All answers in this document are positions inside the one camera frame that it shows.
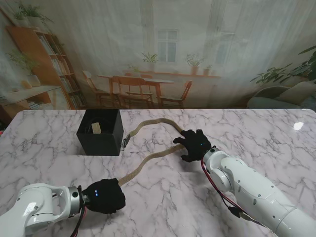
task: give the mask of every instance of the white plastic casing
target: white plastic casing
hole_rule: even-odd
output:
[[[64,209],[54,215],[52,194],[64,200]],[[68,187],[48,184],[31,184],[22,188],[15,205],[0,216],[0,232],[5,237],[24,237],[47,228],[71,213],[71,196]]]
[[[203,161],[217,188],[233,193],[243,210],[278,236],[316,236],[315,220],[296,209],[269,179],[239,157],[215,148],[205,154]]]

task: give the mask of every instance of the metal clip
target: metal clip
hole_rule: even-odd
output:
[[[125,150],[125,147],[127,146],[128,142],[130,140],[130,135],[128,134],[128,136],[126,138],[123,139],[123,143],[121,144],[121,148],[123,148],[121,151]]]

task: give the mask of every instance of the black box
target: black box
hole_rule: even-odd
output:
[[[91,124],[96,122],[101,134],[93,134]],[[123,133],[119,110],[86,110],[77,137],[87,156],[119,156]]]

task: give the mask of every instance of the printed backdrop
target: printed backdrop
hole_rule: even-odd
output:
[[[0,120],[25,109],[309,108],[315,0],[0,0]]]

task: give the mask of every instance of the black glove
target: black glove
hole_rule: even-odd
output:
[[[102,179],[91,184],[82,194],[88,196],[86,207],[91,211],[112,214],[125,207],[125,196],[117,179]]]
[[[201,160],[212,148],[211,143],[208,141],[207,137],[205,137],[201,129],[198,129],[196,133],[192,130],[188,130],[182,131],[180,134],[184,136],[185,139],[177,137],[173,140],[173,143],[180,143],[188,150],[188,155],[181,156],[184,161],[191,162]]]

